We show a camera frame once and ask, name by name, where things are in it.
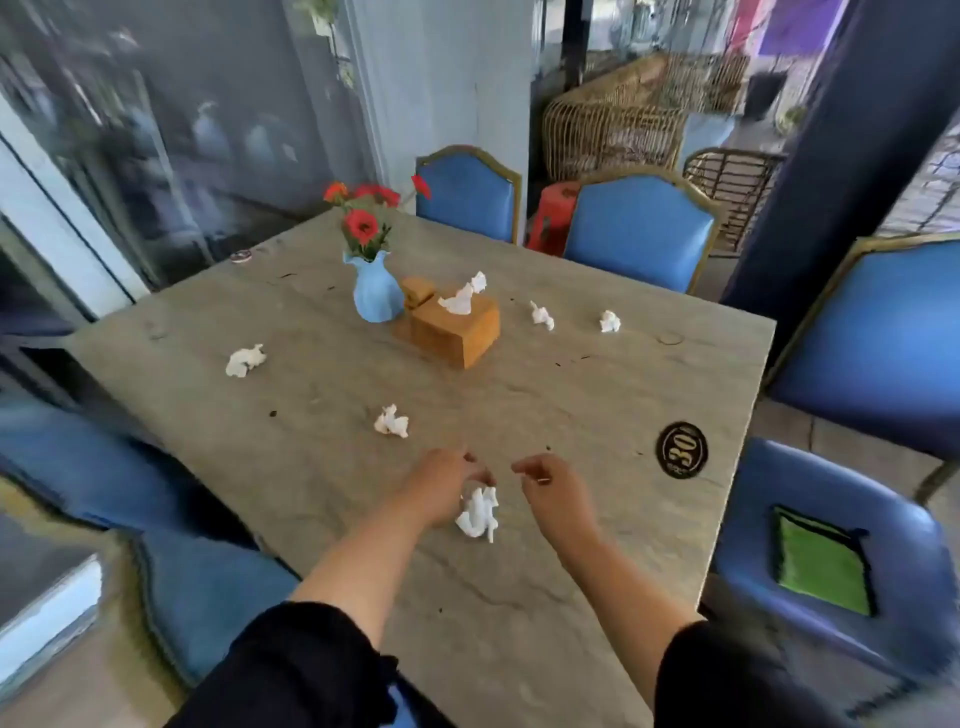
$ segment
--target hand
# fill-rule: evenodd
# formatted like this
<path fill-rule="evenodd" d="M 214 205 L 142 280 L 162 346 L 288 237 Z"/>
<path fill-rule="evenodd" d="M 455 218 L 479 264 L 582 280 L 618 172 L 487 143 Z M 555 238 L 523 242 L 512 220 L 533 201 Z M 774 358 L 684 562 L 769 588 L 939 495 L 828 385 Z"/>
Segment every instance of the hand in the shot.
<path fill-rule="evenodd" d="M 540 533 L 561 559 L 585 540 L 599 538 L 587 484 L 565 460 L 547 452 L 517 460 L 510 468 L 522 476 L 523 494 Z"/>
<path fill-rule="evenodd" d="M 403 478 L 397 497 L 422 527 L 442 525 L 463 510 L 461 496 L 468 480 L 496 485 L 490 469 L 466 448 L 432 449 Z"/>

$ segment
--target wicker chair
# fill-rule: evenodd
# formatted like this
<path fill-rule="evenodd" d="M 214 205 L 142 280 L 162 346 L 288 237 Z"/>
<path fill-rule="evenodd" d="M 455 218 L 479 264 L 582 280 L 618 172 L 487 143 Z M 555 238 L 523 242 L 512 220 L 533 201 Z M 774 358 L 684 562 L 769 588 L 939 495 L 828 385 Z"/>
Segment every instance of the wicker chair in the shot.
<path fill-rule="evenodd" d="M 740 253 L 785 159 L 782 154 L 709 147 L 686 160 L 684 177 L 727 211 L 716 253 Z"/>
<path fill-rule="evenodd" d="M 747 61 L 653 53 L 561 94 L 543 115 L 550 179 L 623 164 L 674 167 L 687 116 L 732 113 Z"/>

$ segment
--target wooden tissue box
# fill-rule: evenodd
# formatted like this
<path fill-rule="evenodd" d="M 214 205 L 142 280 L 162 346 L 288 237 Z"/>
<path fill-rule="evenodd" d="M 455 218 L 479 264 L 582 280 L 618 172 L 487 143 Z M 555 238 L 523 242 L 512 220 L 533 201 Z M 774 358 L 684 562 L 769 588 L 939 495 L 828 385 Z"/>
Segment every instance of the wooden tissue box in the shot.
<path fill-rule="evenodd" d="M 458 316 L 440 306 L 441 296 L 436 294 L 407 313 L 411 340 L 451 366 L 469 369 L 500 335 L 500 309 L 479 293 L 470 301 L 470 313 Z"/>

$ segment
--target blue upholstered chair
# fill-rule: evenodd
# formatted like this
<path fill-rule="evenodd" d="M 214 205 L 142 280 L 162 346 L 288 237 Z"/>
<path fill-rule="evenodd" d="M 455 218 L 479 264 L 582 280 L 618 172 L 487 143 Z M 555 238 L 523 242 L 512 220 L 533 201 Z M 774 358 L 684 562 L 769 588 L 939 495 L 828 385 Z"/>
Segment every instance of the blue upholstered chair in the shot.
<path fill-rule="evenodd" d="M 258 551 L 173 531 L 145 531 L 133 550 L 148 627 L 190 687 L 223 660 L 244 627 L 299 583 Z"/>
<path fill-rule="evenodd" d="M 417 216 L 494 240 L 517 242 L 522 177 L 482 149 L 454 144 L 417 159 L 431 196 L 417 196 Z"/>
<path fill-rule="evenodd" d="M 960 240 L 954 237 L 857 243 L 772 370 L 769 395 L 840 425 L 955 459 Z M 861 545 L 876 597 L 874 616 L 775 581 L 774 506 L 866 532 Z M 713 565 L 734 594 L 898 676 L 906 681 L 901 690 L 943 671 L 957 652 L 957 587 L 940 526 L 921 505 L 809 452 L 763 440 L 748 443 Z"/>
<path fill-rule="evenodd" d="M 960 468 L 960 233 L 858 242 L 787 345 L 767 396 Z"/>
<path fill-rule="evenodd" d="M 39 400 L 0 395 L 0 473 L 77 521 L 252 544 L 179 461 Z"/>
<path fill-rule="evenodd" d="M 874 617 L 780 586 L 773 507 L 864 529 Z M 713 567 L 732 592 L 836 649 L 921 682 L 957 651 L 957 588 L 940 525 L 921 506 L 810 452 L 754 439 L 740 456 Z"/>
<path fill-rule="evenodd" d="M 692 291 L 722 208 L 672 170 L 632 166 L 583 179 L 564 257 L 620 276 Z"/>

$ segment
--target forearm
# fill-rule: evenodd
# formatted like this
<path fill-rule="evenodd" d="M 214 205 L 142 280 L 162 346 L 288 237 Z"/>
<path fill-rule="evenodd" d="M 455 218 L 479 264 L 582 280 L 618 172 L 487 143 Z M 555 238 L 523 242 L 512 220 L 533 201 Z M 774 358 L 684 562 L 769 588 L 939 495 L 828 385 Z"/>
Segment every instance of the forearm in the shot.
<path fill-rule="evenodd" d="M 381 503 L 337 543 L 290 596 L 346 613 L 379 649 L 387 616 L 423 531 L 402 494 Z"/>
<path fill-rule="evenodd" d="M 599 536 L 581 539 L 558 555 L 587 597 L 620 663 L 653 710 L 666 648 L 680 630 L 700 617 L 677 604 Z"/>

